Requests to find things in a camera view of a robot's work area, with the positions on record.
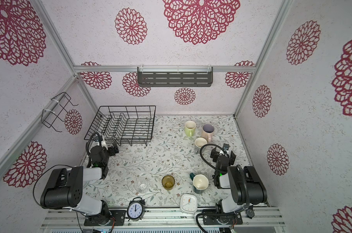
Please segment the grey ceramic mug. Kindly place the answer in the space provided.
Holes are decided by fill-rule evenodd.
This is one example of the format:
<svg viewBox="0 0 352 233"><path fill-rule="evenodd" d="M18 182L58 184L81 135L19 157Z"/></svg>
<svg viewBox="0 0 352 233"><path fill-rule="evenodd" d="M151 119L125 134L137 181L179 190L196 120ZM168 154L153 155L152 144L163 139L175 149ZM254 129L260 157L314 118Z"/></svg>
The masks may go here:
<svg viewBox="0 0 352 233"><path fill-rule="evenodd" d="M197 138L195 141L194 141L194 153L195 154L199 154L200 153L200 150L201 148L208 144L207 140L202 138L202 137L199 137Z"/></svg>

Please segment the amber glass cup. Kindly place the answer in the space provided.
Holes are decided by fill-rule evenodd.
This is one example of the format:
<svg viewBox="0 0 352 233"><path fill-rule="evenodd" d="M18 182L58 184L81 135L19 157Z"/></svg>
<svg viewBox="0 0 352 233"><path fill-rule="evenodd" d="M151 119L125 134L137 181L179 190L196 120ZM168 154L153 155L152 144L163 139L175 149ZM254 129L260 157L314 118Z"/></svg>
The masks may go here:
<svg viewBox="0 0 352 233"><path fill-rule="evenodd" d="M162 186L166 190L171 190L175 185L175 179L172 175L166 175L162 178Z"/></svg>

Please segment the black wire dish rack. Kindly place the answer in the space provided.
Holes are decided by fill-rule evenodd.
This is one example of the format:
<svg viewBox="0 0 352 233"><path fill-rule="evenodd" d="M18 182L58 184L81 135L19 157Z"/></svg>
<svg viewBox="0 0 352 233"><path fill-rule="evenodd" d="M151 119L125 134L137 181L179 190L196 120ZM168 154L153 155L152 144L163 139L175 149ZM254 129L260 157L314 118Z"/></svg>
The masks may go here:
<svg viewBox="0 0 352 233"><path fill-rule="evenodd" d="M155 113L154 105L100 106L84 139L99 133L117 145L147 145L153 137Z"/></svg>

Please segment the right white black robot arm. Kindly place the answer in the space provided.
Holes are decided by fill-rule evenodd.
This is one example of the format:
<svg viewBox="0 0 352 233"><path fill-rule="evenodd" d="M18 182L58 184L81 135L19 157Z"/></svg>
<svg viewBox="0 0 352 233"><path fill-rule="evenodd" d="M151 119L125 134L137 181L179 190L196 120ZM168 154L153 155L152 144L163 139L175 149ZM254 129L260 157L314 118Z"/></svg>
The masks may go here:
<svg viewBox="0 0 352 233"><path fill-rule="evenodd" d="M213 183L218 189L229 189L231 194L216 205L219 214L240 213L255 216L253 206L267 201L266 189L253 166L234 165L236 155L229 145L214 145L210 158L215 165Z"/></svg>

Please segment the grey wall shelf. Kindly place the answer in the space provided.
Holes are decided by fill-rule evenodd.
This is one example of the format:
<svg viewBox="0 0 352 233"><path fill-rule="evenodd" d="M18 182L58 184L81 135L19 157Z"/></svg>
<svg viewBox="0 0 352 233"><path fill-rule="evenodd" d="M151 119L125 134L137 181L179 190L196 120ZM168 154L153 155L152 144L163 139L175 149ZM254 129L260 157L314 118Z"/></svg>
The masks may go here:
<svg viewBox="0 0 352 233"><path fill-rule="evenodd" d="M138 67L137 82L140 87L210 87L213 68L158 70Z"/></svg>

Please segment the pink iridescent mug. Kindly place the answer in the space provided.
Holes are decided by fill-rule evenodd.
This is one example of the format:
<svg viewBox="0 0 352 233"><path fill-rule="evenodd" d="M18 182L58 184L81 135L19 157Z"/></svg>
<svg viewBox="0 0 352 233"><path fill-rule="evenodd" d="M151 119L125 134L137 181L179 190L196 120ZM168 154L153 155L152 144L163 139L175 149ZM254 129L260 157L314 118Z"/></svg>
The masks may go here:
<svg viewBox="0 0 352 233"><path fill-rule="evenodd" d="M211 124L205 124L202 127L201 137L204 138L208 143L211 143L213 140L214 131L214 126L212 126Z"/></svg>

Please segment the black round alarm clock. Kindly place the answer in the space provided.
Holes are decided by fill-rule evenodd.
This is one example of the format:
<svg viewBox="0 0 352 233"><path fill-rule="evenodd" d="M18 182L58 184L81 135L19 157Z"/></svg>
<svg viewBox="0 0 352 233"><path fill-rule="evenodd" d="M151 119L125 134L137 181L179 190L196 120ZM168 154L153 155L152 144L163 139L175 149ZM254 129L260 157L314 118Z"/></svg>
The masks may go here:
<svg viewBox="0 0 352 233"><path fill-rule="evenodd" d="M129 220L142 220L145 214L145 200L141 197L135 197L128 205L126 214Z"/></svg>

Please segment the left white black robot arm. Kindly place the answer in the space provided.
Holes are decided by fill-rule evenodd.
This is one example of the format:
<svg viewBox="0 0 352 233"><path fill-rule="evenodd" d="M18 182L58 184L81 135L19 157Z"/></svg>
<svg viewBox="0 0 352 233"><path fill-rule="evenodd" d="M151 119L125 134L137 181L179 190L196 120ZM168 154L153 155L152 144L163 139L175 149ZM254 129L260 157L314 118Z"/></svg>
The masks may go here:
<svg viewBox="0 0 352 233"><path fill-rule="evenodd" d="M98 144L88 150L91 166L54 169L41 194L39 206L44 209L69 209L85 216L93 225L105 226L115 221L108 204L83 192L89 181L104 180L109 172L109 158L119 152L116 143Z"/></svg>

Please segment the white square alarm clock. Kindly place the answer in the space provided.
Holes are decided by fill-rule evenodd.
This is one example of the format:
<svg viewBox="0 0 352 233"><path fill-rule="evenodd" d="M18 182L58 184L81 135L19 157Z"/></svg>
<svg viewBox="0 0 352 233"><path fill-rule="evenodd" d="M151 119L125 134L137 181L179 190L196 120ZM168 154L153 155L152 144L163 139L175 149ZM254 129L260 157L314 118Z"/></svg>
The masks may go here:
<svg viewBox="0 0 352 233"><path fill-rule="evenodd" d="M195 195L183 194L180 201L180 210L184 214L195 214L198 208L198 201Z"/></svg>

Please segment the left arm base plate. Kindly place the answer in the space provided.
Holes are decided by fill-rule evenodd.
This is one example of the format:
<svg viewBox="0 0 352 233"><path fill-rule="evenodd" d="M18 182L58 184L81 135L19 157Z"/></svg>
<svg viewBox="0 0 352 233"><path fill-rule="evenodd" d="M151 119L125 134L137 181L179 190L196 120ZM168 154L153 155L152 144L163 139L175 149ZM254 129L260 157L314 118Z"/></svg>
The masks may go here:
<svg viewBox="0 0 352 233"><path fill-rule="evenodd" d="M84 226L123 226L125 216L125 210L109 210L105 214L86 216Z"/></svg>

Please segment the green ceramic mug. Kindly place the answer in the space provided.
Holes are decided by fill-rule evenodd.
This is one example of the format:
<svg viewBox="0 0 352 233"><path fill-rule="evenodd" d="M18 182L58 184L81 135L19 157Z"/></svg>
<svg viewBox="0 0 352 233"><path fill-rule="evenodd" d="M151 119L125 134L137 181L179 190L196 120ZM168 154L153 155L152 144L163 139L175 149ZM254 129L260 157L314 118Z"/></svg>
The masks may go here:
<svg viewBox="0 0 352 233"><path fill-rule="evenodd" d="M189 121L185 122L184 132L185 132L186 136L188 136L188 137L194 136L195 129L196 129L196 123L194 121L189 120Z"/></svg>

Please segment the dark green cream mug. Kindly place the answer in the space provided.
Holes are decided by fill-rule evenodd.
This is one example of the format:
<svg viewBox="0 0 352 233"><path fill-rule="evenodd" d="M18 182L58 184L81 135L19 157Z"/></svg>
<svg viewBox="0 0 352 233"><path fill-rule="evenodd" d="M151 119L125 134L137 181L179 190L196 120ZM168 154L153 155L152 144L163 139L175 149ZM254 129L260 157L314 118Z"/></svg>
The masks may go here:
<svg viewBox="0 0 352 233"><path fill-rule="evenodd" d="M202 174L195 175L194 173L189 174L193 182L193 190L196 194L201 194L209 186L209 180L206 176Z"/></svg>

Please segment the clear glass cup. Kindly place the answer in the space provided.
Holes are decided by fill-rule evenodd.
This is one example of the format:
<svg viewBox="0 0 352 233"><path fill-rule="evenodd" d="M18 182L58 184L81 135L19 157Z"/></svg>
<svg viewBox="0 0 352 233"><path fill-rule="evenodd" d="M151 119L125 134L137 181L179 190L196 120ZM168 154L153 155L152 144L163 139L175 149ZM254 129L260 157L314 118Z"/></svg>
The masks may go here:
<svg viewBox="0 0 352 233"><path fill-rule="evenodd" d="M146 181L146 179L138 179L135 182L135 188L139 193L144 193L148 189L148 182Z"/></svg>

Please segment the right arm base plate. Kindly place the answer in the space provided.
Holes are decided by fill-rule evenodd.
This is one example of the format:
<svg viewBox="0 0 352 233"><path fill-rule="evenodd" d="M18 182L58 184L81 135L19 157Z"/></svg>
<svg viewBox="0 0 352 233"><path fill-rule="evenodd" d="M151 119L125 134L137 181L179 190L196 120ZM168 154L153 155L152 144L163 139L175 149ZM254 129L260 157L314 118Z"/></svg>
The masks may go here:
<svg viewBox="0 0 352 233"><path fill-rule="evenodd" d="M204 225L242 225L241 214L232 216L203 216Z"/></svg>

